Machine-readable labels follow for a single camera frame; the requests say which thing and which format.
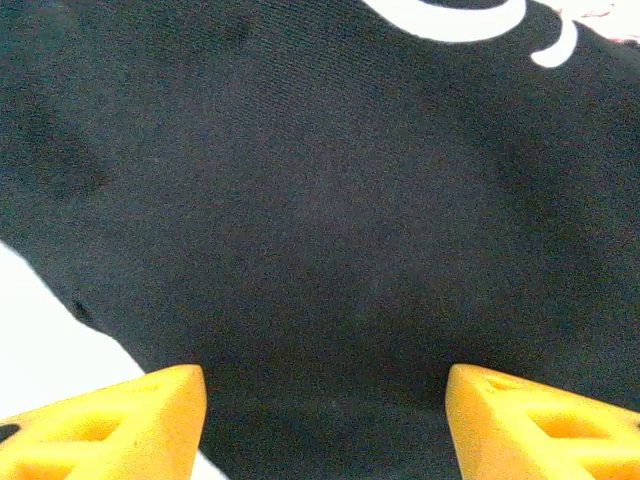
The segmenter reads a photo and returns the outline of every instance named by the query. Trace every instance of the white graphic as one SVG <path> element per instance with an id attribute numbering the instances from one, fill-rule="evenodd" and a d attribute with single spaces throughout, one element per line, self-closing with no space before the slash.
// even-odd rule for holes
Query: white graphic
<path id="1" fill-rule="evenodd" d="M 389 23 L 411 35 L 436 42 L 481 42 L 504 35 L 517 27 L 527 13 L 526 0 L 507 0 L 503 5 L 481 10 L 463 10 L 430 5 L 421 0 L 363 0 Z M 578 43 L 572 20 L 561 15 L 562 33 L 551 47 L 533 52 L 531 59 L 545 68 L 566 62 Z"/>

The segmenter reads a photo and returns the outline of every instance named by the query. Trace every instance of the black fabric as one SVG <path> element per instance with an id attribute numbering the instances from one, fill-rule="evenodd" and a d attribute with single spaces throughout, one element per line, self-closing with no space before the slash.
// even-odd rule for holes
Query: black fabric
<path id="1" fill-rule="evenodd" d="M 532 2 L 463 45 L 355 0 L 0 8 L 0 236 L 204 367 L 231 478 L 459 478 L 454 362 L 640 409 L 637 50 L 541 68 Z"/>

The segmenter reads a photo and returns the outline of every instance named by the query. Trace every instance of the yellow plastic part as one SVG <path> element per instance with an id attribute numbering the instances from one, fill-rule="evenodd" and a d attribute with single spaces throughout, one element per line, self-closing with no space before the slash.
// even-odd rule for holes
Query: yellow plastic part
<path id="1" fill-rule="evenodd" d="M 464 480 L 640 480 L 640 414 L 473 365 L 446 395 Z"/>
<path id="2" fill-rule="evenodd" d="M 188 480 L 206 392 L 184 365 L 0 421 L 2 480 Z"/>

